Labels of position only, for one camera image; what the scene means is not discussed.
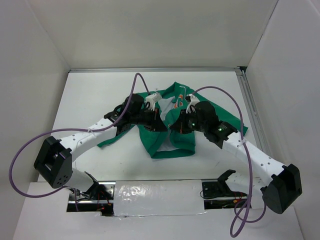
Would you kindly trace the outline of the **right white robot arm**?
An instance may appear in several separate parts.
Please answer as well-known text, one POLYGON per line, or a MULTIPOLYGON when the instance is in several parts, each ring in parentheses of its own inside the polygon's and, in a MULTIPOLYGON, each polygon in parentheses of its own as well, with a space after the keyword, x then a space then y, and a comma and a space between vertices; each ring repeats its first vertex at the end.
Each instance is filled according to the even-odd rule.
POLYGON ((234 126, 219 120, 208 101, 182 109, 170 129, 180 134, 201 132, 220 149, 244 163, 251 162, 253 172, 264 184, 261 187, 263 202, 277 214, 282 214, 302 194, 300 170, 294 164, 284 165, 242 138, 234 126))

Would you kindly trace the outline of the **green zip jacket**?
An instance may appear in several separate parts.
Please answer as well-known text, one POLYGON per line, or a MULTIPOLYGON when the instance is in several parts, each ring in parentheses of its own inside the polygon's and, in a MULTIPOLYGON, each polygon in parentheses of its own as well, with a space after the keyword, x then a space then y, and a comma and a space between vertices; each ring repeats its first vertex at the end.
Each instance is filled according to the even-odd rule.
MULTIPOLYGON (((185 97, 194 91, 195 90, 189 86, 178 82, 174 82, 167 89, 157 90, 162 98, 156 103, 156 107, 159 108, 160 118, 167 127, 178 119, 182 109, 187 108, 188 103, 185 97)), ((241 120, 239 118, 199 93, 196 93, 195 96, 200 101, 209 101, 210 104, 214 106, 219 120, 231 124, 240 131, 241 120)), ((97 144, 97 147, 103 148, 115 143, 135 127, 138 128, 139 139, 143 147, 152 159, 188 157, 196 153, 195 132, 180 134, 176 131, 172 132, 169 129, 167 132, 152 132, 146 130, 142 125, 132 125, 129 127, 129 130, 120 133, 112 139, 97 144)))

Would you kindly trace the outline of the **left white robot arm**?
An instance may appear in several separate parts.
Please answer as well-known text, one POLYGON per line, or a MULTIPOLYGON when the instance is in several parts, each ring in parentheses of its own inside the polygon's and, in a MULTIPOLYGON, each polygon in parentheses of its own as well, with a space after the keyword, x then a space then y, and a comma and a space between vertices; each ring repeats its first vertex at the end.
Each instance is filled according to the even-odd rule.
POLYGON ((53 189, 75 189, 88 200, 94 199, 99 193, 107 193, 106 188, 91 174, 73 168, 73 162, 86 151, 103 141, 118 137, 134 125, 143 126, 150 132, 166 132, 168 129, 156 107, 161 98, 159 93, 147 97, 134 93, 87 130, 61 139, 53 136, 46 138, 34 168, 53 189))

